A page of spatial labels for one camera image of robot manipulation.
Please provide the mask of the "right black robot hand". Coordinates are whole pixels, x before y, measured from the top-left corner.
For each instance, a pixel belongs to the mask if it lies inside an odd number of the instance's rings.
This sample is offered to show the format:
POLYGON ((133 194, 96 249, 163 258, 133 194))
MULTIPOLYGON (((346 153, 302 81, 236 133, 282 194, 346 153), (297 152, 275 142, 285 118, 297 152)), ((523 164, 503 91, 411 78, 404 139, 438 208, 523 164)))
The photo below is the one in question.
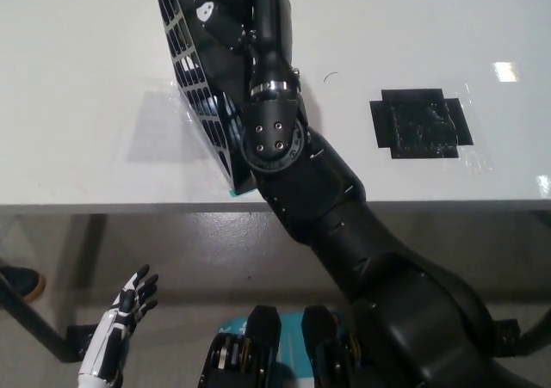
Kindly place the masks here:
POLYGON ((202 28, 248 59, 252 94, 273 83, 295 86, 288 0, 194 0, 202 28))

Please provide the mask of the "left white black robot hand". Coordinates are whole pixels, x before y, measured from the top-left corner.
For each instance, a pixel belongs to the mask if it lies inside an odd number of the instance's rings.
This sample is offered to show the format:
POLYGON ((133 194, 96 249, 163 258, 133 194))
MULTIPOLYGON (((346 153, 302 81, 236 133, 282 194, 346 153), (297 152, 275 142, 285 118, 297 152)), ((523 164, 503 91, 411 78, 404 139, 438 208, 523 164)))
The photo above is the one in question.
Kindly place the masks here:
POLYGON ((80 387, 120 387, 129 342, 139 322, 158 302, 158 275, 144 265, 134 273, 104 312, 78 372, 80 387))

